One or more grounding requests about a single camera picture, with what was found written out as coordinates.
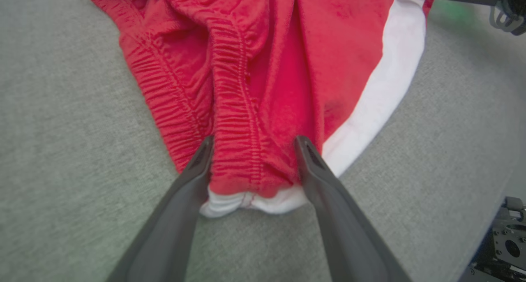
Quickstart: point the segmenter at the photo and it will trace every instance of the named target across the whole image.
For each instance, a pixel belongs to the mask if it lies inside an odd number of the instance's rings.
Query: gray fabric surface
[[[342,176],[415,281],[458,278],[526,136],[525,38],[448,8],[432,11],[406,98]],[[102,11],[88,0],[0,10],[0,280],[103,281],[173,164]],[[329,280],[312,207],[199,220],[187,281]]]

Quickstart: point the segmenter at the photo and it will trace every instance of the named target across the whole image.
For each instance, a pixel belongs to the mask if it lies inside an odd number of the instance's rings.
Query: white fabric
[[[424,50],[424,1],[394,0],[391,5],[383,30],[382,59],[351,116],[323,144],[322,157],[337,177],[380,132],[411,84]],[[209,199],[201,207],[201,214],[207,217],[221,217],[239,207],[286,213],[308,202],[301,186],[280,190],[270,199],[252,192],[228,196],[208,192]]]

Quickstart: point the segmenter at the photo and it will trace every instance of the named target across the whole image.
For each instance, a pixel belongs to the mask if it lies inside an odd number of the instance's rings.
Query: red garment
[[[210,189],[270,198],[299,181],[296,135],[318,150],[382,57],[393,0],[92,0],[177,170],[213,134]]]

